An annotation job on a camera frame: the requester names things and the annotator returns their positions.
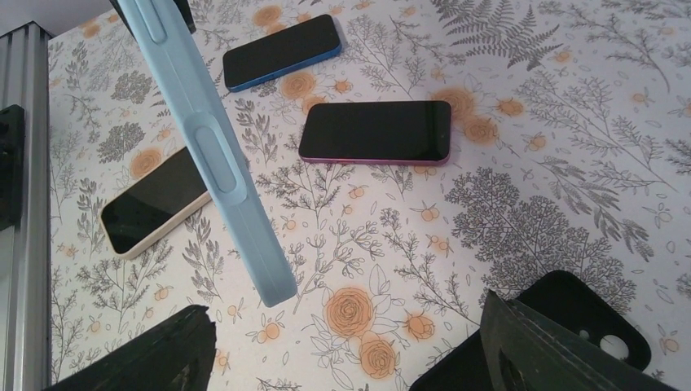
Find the blue smartphone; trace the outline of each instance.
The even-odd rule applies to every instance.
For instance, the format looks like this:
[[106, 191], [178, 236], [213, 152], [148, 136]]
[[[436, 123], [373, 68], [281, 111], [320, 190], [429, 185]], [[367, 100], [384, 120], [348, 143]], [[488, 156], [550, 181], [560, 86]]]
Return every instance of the blue smartphone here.
[[229, 50], [223, 55], [226, 87], [230, 92], [246, 90], [330, 59], [341, 48], [332, 17], [317, 16]]

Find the black phone case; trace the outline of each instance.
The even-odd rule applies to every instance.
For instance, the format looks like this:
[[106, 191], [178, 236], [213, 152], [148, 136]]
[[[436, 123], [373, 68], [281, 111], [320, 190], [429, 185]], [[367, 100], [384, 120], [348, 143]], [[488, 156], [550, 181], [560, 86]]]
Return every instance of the black phone case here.
[[[621, 338], [629, 350], [623, 360], [638, 370], [650, 363], [650, 346], [621, 315], [575, 275], [553, 271], [517, 299], [572, 332], [582, 330], [599, 347], [603, 336]], [[420, 377], [410, 391], [493, 391], [480, 332], [477, 331]]]

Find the botanical print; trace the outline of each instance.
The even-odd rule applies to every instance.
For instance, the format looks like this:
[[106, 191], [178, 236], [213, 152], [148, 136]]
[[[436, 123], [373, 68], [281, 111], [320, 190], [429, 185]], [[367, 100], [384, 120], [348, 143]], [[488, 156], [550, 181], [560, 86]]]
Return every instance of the botanical print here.
[[519, 21], [514, 19], [515, 11], [510, 0], [500, 0], [494, 10], [491, 0], [473, 1], [433, 0], [439, 22], [446, 22], [447, 35], [464, 34], [451, 45], [474, 45], [465, 52], [466, 57], [474, 55], [495, 55], [508, 58], [507, 68], [527, 61], [530, 71], [540, 65], [547, 54], [559, 46], [544, 43], [559, 29], [559, 25], [537, 33], [535, 14], [528, 6], [526, 15]]
[[63, 203], [72, 198], [77, 191], [74, 163], [70, 161], [70, 158], [77, 150], [80, 141], [80, 134], [76, 130], [59, 135], [51, 129], [51, 219], [57, 218], [60, 223], [63, 222], [61, 213]]
[[368, 165], [372, 171], [372, 178], [382, 183], [391, 181], [395, 184], [396, 190], [401, 195], [401, 199], [405, 200], [405, 192], [413, 190], [412, 173], [405, 165]]
[[[669, 90], [691, 80], [689, 4], [571, 3], [190, 1], [297, 281], [271, 309], [214, 203], [116, 257], [101, 210], [184, 138], [116, 12], [53, 38], [51, 380], [201, 303], [218, 334], [209, 389], [405, 391], [478, 329], [488, 288], [515, 297], [560, 269], [652, 336], [646, 373], [685, 387], [691, 97]], [[226, 51], [322, 14], [338, 56], [227, 90]], [[316, 104], [395, 100], [451, 105], [448, 163], [298, 156]]]
[[280, 336], [281, 330], [285, 329], [285, 325], [281, 323], [285, 311], [281, 311], [276, 318], [266, 318], [265, 314], [262, 314], [262, 329], [258, 332], [248, 332], [246, 336], [252, 337], [252, 342], [257, 342], [258, 344], [264, 344], [266, 342], [276, 340]]
[[72, 61], [64, 70], [68, 74], [66, 84], [70, 93], [64, 95], [69, 97], [72, 102], [70, 114], [79, 112], [77, 122], [84, 123], [84, 127], [90, 130], [89, 143], [95, 143], [99, 139], [99, 129], [101, 128], [100, 121], [96, 119], [96, 113], [100, 111], [100, 108], [94, 105], [95, 98], [85, 94], [81, 88], [81, 80], [89, 72], [89, 61], [86, 60], [88, 50], [84, 42], [77, 44], [77, 47], [72, 50], [72, 56]]
[[144, 140], [144, 132], [137, 123], [126, 122], [124, 125], [113, 126], [108, 131], [108, 138], [99, 144], [96, 150], [101, 163], [120, 161], [125, 154], [132, 151], [139, 142]]
[[159, 148], [150, 147], [139, 151], [130, 163], [130, 176], [134, 179], [140, 179], [149, 171], [154, 170], [160, 163], [161, 150]]
[[94, 298], [96, 308], [108, 308], [119, 314], [117, 332], [122, 334], [129, 325], [125, 320], [127, 311], [137, 307], [150, 287], [148, 282], [165, 271], [172, 252], [173, 246], [162, 239], [130, 261], [130, 265], [114, 257], [101, 259], [96, 265], [82, 266], [77, 281]]
[[478, 247], [479, 261], [491, 263], [490, 273], [482, 276], [487, 287], [503, 297], [515, 297], [543, 275], [563, 269], [615, 310], [631, 310], [636, 284], [623, 277], [623, 262], [609, 256], [612, 246], [605, 238], [591, 238], [584, 228], [570, 227], [553, 201], [540, 195], [521, 200], [509, 175], [492, 169], [461, 174], [454, 185], [445, 198], [464, 212], [454, 217], [451, 233], [464, 247]]
[[152, 88], [152, 78], [133, 71], [131, 74], [123, 73], [117, 78], [115, 92], [110, 95], [111, 99], [129, 100], [134, 104], [141, 104], [147, 97]]
[[[350, 20], [347, 33], [352, 40], [339, 56], [341, 62], [363, 65], [360, 72], [376, 92], [395, 92], [400, 89], [410, 99], [414, 99], [412, 89], [425, 79], [425, 60], [422, 57], [402, 57], [399, 45], [389, 44], [395, 34], [383, 23], [375, 22], [366, 14]], [[398, 67], [404, 69], [406, 79], [396, 77]]]
[[623, 29], [622, 20], [614, 13], [608, 15], [605, 20], [599, 21], [589, 11], [574, 4], [566, 9], [556, 1], [541, 2], [539, 12], [543, 15], [567, 15], [571, 18], [570, 27], [573, 29], [587, 29], [589, 31], [587, 42], [611, 42], [620, 45], [626, 51], [615, 51], [606, 56], [607, 59], [631, 62], [643, 69], [655, 70], [665, 82], [667, 92], [671, 85], [667, 75], [662, 71], [653, 56], [659, 52], [657, 38], [649, 31], [638, 28], [629, 32]]
[[288, 250], [287, 259], [298, 285], [294, 314], [305, 295], [327, 287], [323, 278], [330, 270], [334, 269], [334, 265], [342, 265], [341, 274], [350, 279], [363, 273], [361, 265], [366, 260], [362, 257], [353, 257], [355, 247], [367, 254], [371, 261], [376, 261], [378, 257], [384, 256], [380, 249], [381, 243], [377, 239], [373, 239], [373, 236], [379, 233], [375, 222], [366, 222], [364, 226], [351, 230], [346, 221], [338, 219], [336, 225], [329, 227], [329, 231], [336, 240], [331, 259], [325, 257], [324, 249], [327, 240], [324, 235], [316, 235], [313, 239], [309, 237], [306, 239], [307, 245], [312, 247], [316, 253], [315, 272], [307, 281], [305, 281], [305, 271], [299, 271], [300, 266], [307, 263], [307, 258], [301, 254], [305, 246], [303, 244], [291, 244]]
[[51, 335], [53, 357], [51, 359], [51, 381], [62, 379], [60, 372], [67, 358], [71, 358], [79, 349], [79, 340], [84, 333], [84, 319], [69, 318], [77, 306], [77, 290], [73, 289], [68, 296], [62, 297], [59, 289], [65, 287], [64, 272], [56, 267], [51, 273]]
[[211, 303], [216, 297], [221, 299], [216, 288], [216, 276], [223, 274], [225, 260], [224, 256], [221, 255], [218, 241], [209, 238], [211, 222], [201, 213], [202, 209], [199, 209], [185, 220], [185, 229], [187, 232], [193, 233], [194, 236], [193, 239], [187, 240], [183, 258], [194, 268], [191, 281], [197, 294], [204, 301]]
[[239, 22], [241, 16], [239, 8], [247, 3], [249, 3], [247, 0], [235, 0], [222, 4], [209, 0], [190, 1], [195, 29], [204, 38], [204, 45], [212, 46], [210, 44], [213, 43], [213, 48], [222, 53], [231, 49], [237, 38], [231, 35], [226, 24]]
[[368, 286], [369, 292], [360, 288], [340, 288], [334, 292], [324, 287], [323, 317], [311, 315], [309, 327], [318, 333], [310, 338], [317, 350], [313, 355], [319, 357], [318, 366], [330, 370], [343, 389], [354, 387], [341, 369], [342, 364], [359, 364], [370, 378], [384, 379], [393, 376], [400, 364], [398, 347], [410, 347], [410, 342], [398, 333], [400, 324], [386, 317], [390, 310], [405, 305], [405, 301], [392, 297], [390, 281], [380, 266], [372, 269]]
[[[294, 134], [284, 147], [297, 152], [299, 141]], [[297, 159], [290, 166], [280, 167], [270, 175], [259, 174], [257, 186], [283, 201], [286, 209], [304, 209], [315, 215], [316, 227], [323, 229], [322, 209], [331, 206], [341, 190], [339, 182], [350, 179], [355, 167], [348, 165], [313, 165]]]
[[290, 73], [276, 82], [254, 87], [253, 91], [261, 90], [260, 95], [271, 94], [273, 99], [269, 104], [274, 116], [288, 125], [296, 125], [295, 112], [306, 116], [316, 104], [333, 101], [336, 93], [346, 94], [352, 88], [352, 83], [337, 80], [324, 63], [319, 63], [307, 70]]
[[[544, 157], [539, 165], [555, 178], [550, 183], [554, 195], [576, 213], [592, 213], [605, 237], [623, 238], [632, 253], [646, 260], [652, 257], [645, 228], [629, 218], [616, 217], [612, 209], [621, 210], [620, 192], [649, 195], [651, 187], [676, 190], [655, 172], [653, 162], [662, 157], [660, 142], [642, 134], [626, 117], [614, 117], [608, 104], [610, 87], [601, 79], [581, 79], [578, 86], [562, 90], [551, 73], [538, 71], [516, 93], [530, 105], [533, 118], [568, 132], [571, 145], [591, 156], [587, 172], [566, 158]], [[631, 162], [628, 169], [615, 163], [624, 158]]]
[[271, 381], [271, 379], [258, 379], [259, 385], [257, 386], [258, 391], [299, 391], [302, 386], [299, 384], [294, 384], [286, 379], [278, 379], [276, 381]]
[[417, 253], [420, 241], [414, 233], [403, 235], [400, 214], [398, 210], [387, 208], [382, 209], [380, 215], [382, 227], [387, 228], [384, 237], [389, 246], [396, 253], [400, 252], [408, 261], [405, 266], [397, 266], [394, 272], [405, 281], [413, 280], [420, 283], [420, 288], [413, 295], [413, 298], [422, 305], [424, 310], [434, 309], [434, 313], [441, 316], [450, 310], [478, 326], [478, 322], [470, 319], [468, 305], [460, 297], [458, 274], [451, 273], [448, 279], [443, 281], [445, 288], [442, 290], [432, 269], [432, 264], [437, 256], [429, 252], [421, 255]]
[[269, 133], [271, 118], [262, 114], [253, 117], [255, 106], [251, 100], [236, 100], [235, 109], [238, 111], [236, 120], [244, 127], [242, 141], [247, 150], [253, 155], [261, 153], [264, 165], [269, 160], [276, 161], [279, 146], [276, 144], [276, 135]]
[[89, 243], [89, 259], [94, 253], [100, 253], [105, 240], [105, 233], [99, 223], [99, 214], [105, 204], [105, 200], [96, 196], [99, 186], [95, 181], [84, 178], [79, 185], [79, 200], [77, 207], [81, 210], [81, 216], [77, 220], [79, 233], [77, 237], [81, 242]]
[[686, 140], [670, 140], [669, 138], [665, 144], [673, 152], [666, 158], [666, 161], [676, 167], [676, 173], [691, 175], [691, 144]]
[[111, 26], [100, 32], [99, 22], [91, 23], [85, 28], [84, 38], [97, 37], [103, 45], [99, 48], [98, 56], [94, 57], [95, 63], [89, 71], [89, 83], [86, 88], [89, 91], [105, 91], [113, 83], [114, 75], [126, 71], [141, 62], [141, 55], [137, 51], [137, 42], [125, 25], [117, 20], [108, 21]]
[[683, 18], [691, 21], [691, 5], [685, 0], [603, 0], [602, 6], [621, 12], [644, 15], [650, 20]]

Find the white smartphone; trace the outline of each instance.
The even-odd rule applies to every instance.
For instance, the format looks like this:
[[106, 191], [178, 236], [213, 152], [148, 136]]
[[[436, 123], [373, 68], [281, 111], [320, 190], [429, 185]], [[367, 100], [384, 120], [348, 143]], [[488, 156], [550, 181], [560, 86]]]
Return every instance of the white smartphone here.
[[99, 218], [115, 254], [132, 259], [210, 200], [183, 148], [108, 202]]

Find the black phone screen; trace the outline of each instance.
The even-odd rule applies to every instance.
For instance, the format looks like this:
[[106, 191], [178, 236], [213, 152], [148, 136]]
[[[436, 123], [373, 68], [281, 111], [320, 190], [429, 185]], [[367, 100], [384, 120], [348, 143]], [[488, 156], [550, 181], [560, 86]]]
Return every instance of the black phone screen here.
[[176, 152], [103, 208], [113, 250], [127, 253], [205, 192], [190, 152]]
[[282, 70], [326, 59], [340, 47], [331, 16], [317, 16], [228, 51], [223, 55], [226, 87], [232, 89], [263, 77], [281, 76], [285, 74]]
[[443, 101], [321, 103], [307, 115], [305, 160], [413, 160], [449, 155], [451, 106]]

